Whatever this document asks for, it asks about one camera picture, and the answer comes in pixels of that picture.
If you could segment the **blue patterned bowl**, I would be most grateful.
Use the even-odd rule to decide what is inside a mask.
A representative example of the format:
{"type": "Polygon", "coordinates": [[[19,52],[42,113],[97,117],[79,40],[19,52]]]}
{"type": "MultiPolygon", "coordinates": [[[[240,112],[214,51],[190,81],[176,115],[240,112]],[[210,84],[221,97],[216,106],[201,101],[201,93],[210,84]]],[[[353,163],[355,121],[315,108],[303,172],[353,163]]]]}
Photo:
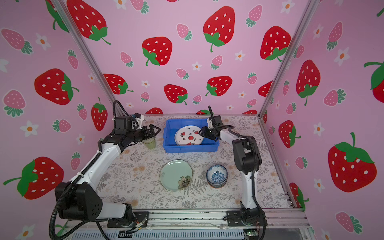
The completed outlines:
{"type": "Polygon", "coordinates": [[[213,165],[206,172],[208,184],[216,189],[222,188],[228,180],[228,171],[222,165],[213,165]]]}

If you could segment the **green glass cup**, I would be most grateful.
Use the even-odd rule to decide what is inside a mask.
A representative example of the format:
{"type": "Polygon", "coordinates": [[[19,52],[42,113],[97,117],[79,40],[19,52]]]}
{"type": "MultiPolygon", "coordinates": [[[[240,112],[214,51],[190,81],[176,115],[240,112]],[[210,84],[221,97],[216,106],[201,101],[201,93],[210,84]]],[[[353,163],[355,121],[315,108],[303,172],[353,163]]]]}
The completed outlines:
{"type": "Polygon", "coordinates": [[[143,140],[143,143],[144,145],[149,149],[149,150],[153,150],[156,148],[156,138],[153,137],[153,138],[149,138],[149,139],[146,139],[146,140],[143,140]]]}

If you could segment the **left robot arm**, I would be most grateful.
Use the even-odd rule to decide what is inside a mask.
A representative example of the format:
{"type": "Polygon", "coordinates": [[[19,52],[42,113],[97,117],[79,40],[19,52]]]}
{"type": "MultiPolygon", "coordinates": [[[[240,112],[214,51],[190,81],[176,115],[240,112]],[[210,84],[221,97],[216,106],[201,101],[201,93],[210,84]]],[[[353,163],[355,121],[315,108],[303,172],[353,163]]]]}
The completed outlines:
{"type": "Polygon", "coordinates": [[[98,222],[117,220],[129,225],[134,220],[130,204],[104,202],[97,186],[111,163],[127,148],[154,138],[161,128],[142,126],[143,116],[116,117],[114,129],[102,141],[93,159],[67,183],[55,189],[57,204],[52,214],[61,219],[98,222]]]}

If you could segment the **blue plastic bin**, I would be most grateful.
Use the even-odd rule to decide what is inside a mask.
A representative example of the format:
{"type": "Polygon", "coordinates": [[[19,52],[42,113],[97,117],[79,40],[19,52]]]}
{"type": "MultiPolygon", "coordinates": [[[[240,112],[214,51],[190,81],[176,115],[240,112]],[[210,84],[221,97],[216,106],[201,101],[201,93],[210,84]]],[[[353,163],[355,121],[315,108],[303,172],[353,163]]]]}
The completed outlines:
{"type": "Polygon", "coordinates": [[[163,147],[166,153],[209,153],[216,152],[219,142],[204,138],[199,134],[207,127],[206,119],[167,120],[164,130],[163,147]]]}

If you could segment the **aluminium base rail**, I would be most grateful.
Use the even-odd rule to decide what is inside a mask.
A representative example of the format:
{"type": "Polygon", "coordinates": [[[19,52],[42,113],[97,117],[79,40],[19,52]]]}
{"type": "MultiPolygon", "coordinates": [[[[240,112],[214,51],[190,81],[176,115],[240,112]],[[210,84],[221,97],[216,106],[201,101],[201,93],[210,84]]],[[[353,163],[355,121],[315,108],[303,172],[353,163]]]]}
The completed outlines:
{"type": "Polygon", "coordinates": [[[139,210],[144,221],[136,232],[115,221],[88,223],[70,240],[315,240],[315,232],[299,209],[265,209],[267,224],[242,222],[235,209],[139,210]]]}

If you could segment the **green flower plate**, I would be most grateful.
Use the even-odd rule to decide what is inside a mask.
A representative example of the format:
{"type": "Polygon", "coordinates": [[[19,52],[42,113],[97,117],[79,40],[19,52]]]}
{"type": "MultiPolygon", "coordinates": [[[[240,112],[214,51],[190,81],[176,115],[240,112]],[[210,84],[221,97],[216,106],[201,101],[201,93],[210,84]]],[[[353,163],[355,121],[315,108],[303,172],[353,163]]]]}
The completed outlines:
{"type": "Polygon", "coordinates": [[[171,192],[186,189],[193,177],[191,166],[183,160],[173,160],[163,166],[160,172],[162,186],[171,192]]]}

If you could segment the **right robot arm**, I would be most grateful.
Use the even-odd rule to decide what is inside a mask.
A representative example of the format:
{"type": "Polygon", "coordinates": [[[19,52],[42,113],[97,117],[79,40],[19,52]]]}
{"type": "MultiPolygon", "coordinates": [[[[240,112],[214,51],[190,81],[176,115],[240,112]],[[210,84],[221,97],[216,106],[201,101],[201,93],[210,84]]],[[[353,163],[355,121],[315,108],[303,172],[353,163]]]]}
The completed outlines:
{"type": "Polygon", "coordinates": [[[257,200],[257,175],[262,157],[255,138],[234,132],[235,127],[223,124],[220,116],[210,116],[207,123],[208,126],[199,132],[202,137],[224,141],[233,148],[235,166],[242,178],[240,216],[243,223],[250,225],[259,222],[265,227],[266,215],[257,200]]]}

